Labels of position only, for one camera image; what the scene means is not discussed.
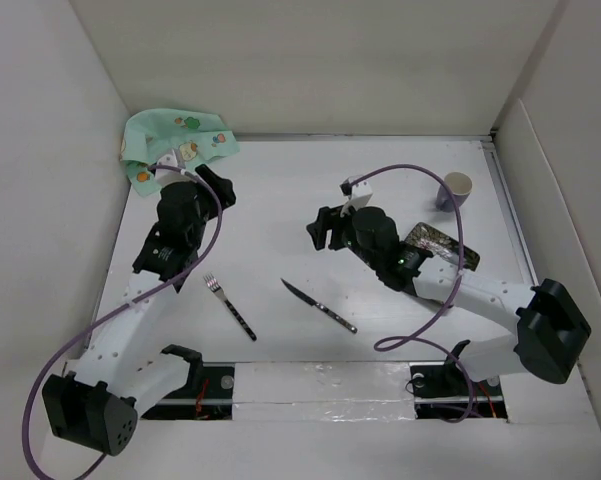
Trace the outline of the green cartoon print cloth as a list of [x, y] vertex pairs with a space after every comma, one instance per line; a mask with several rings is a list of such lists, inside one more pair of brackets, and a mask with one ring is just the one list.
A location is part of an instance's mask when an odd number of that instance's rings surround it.
[[119, 160], [139, 196], [162, 188], [150, 167], [171, 149], [180, 152], [184, 169], [192, 172], [217, 158], [237, 154], [239, 144], [216, 114], [168, 108], [135, 114], [125, 125]]

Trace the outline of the steel knife patterned handle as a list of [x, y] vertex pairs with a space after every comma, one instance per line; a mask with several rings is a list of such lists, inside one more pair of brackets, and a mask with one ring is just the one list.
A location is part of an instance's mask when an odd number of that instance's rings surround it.
[[358, 332], [358, 328], [356, 326], [354, 326], [349, 321], [342, 318], [336, 312], [334, 312], [331, 309], [329, 309], [328, 307], [326, 307], [323, 303], [313, 299], [312, 297], [310, 297], [306, 293], [302, 292], [301, 290], [299, 290], [297, 287], [295, 287], [294, 285], [292, 285], [285, 279], [281, 278], [281, 282], [297, 298], [299, 298], [300, 300], [302, 300], [303, 302], [305, 302], [312, 308], [315, 308], [315, 309], [321, 311], [323, 314], [325, 314], [326, 316], [328, 316], [329, 318], [331, 318], [332, 320], [337, 322], [339, 325], [341, 325], [343, 328], [345, 328], [351, 334], [356, 334]]

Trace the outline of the steel fork black handle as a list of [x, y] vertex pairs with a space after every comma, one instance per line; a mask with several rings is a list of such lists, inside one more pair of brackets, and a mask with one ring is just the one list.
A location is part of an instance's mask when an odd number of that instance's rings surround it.
[[244, 320], [242, 315], [233, 305], [233, 303], [226, 296], [224, 289], [215, 278], [213, 274], [206, 274], [204, 276], [204, 281], [209, 290], [225, 305], [225, 307], [229, 310], [234, 319], [238, 322], [242, 330], [246, 333], [246, 335], [253, 341], [257, 341], [257, 335], [254, 330], [249, 326], [249, 324]]

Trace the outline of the black floral square plate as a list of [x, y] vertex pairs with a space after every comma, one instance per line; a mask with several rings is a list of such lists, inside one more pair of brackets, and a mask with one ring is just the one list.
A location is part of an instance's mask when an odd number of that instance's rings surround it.
[[[407, 234], [405, 241], [412, 246], [429, 250], [449, 263], [459, 263], [459, 242], [425, 222], [417, 223]], [[481, 257], [476, 251], [464, 246], [464, 269], [476, 271], [480, 259]]]

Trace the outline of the purple mug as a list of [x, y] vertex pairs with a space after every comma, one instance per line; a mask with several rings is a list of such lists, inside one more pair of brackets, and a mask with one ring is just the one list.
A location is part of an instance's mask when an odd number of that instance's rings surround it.
[[461, 172], [450, 172], [443, 181], [446, 187], [440, 186], [435, 200], [435, 207], [441, 212], [453, 212], [469, 197], [473, 189], [472, 179]]

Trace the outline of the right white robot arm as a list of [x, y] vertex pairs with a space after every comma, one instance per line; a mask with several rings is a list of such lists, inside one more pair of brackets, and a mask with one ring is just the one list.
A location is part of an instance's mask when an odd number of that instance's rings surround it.
[[478, 381], [528, 372], [552, 384], [565, 383], [591, 335], [591, 327], [561, 283], [537, 286], [497, 281], [399, 238], [395, 222], [379, 207], [351, 215], [322, 207], [307, 231], [315, 249], [349, 249], [394, 291], [454, 307], [494, 322], [506, 335], [454, 347], [456, 361], [442, 381], [463, 394]]

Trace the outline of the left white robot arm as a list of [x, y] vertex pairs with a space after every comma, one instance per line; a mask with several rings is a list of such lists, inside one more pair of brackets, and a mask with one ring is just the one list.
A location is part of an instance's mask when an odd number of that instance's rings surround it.
[[202, 387], [201, 353], [169, 344], [155, 354], [146, 341], [191, 271], [209, 253], [202, 243], [209, 221], [220, 223], [236, 202], [230, 180], [202, 165], [160, 191], [157, 220], [132, 264], [121, 312], [97, 327], [87, 351], [64, 376], [52, 374], [42, 399], [52, 433], [116, 456], [139, 419], [176, 391]]

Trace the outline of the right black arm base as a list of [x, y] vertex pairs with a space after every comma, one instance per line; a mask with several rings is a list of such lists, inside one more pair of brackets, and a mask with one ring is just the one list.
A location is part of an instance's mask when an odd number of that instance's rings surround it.
[[467, 419], [508, 419], [499, 379], [494, 386], [487, 381], [473, 382], [472, 399], [469, 399], [468, 384], [454, 366], [415, 363], [410, 365], [410, 373], [405, 391], [413, 397], [418, 420], [457, 422], [468, 406], [471, 410]]

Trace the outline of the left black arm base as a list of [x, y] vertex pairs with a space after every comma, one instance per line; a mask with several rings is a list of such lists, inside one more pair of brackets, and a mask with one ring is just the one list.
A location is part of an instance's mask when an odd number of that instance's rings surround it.
[[170, 393], [144, 415], [145, 420], [224, 421], [232, 419], [234, 364], [203, 367], [193, 384]]

